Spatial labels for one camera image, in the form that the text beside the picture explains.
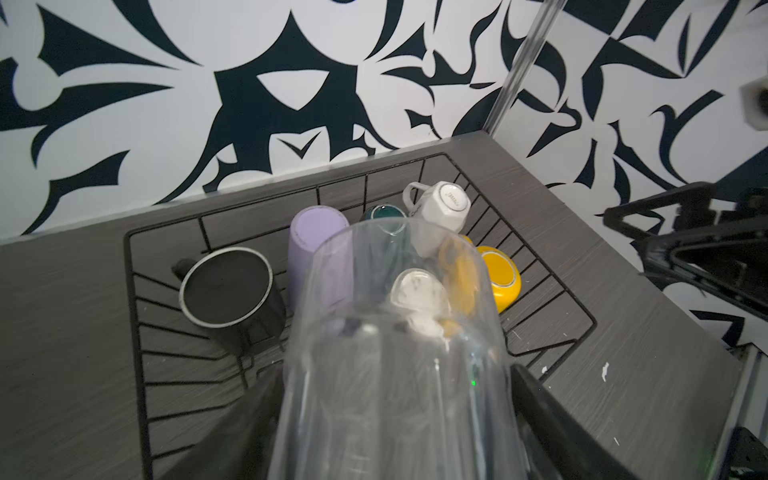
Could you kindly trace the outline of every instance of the gray wooden table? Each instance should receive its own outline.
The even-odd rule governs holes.
[[[551,393],[641,478],[703,478],[740,364],[480,132],[0,247],[0,476],[141,477],[129,230],[438,153],[594,316]]]

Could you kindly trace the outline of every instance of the patterned wallpaper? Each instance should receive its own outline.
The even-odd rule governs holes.
[[[0,238],[478,130],[529,4],[0,0]]]
[[[608,207],[694,181],[712,208],[768,186],[768,131],[745,123],[740,87],[768,74],[768,0],[569,0],[495,135],[642,270]],[[627,221],[668,233],[676,207]],[[685,283],[664,292],[726,343],[768,351],[768,326]]]

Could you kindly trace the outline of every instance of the yellow mug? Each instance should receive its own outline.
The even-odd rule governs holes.
[[[503,312],[518,298],[522,282],[517,266],[507,254],[494,247],[481,245],[478,252],[488,267],[496,309]]]

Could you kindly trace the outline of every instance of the white mug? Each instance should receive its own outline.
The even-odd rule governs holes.
[[[415,204],[411,201],[414,188],[424,190],[424,194]],[[439,181],[431,187],[411,182],[402,191],[402,202],[406,205],[410,217],[437,223],[455,233],[464,227],[469,208],[472,206],[467,193],[459,185],[446,181]]]

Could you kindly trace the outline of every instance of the clear drinking glass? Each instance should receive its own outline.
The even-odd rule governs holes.
[[[475,248],[368,220],[315,252],[270,480],[523,479],[504,337]]]

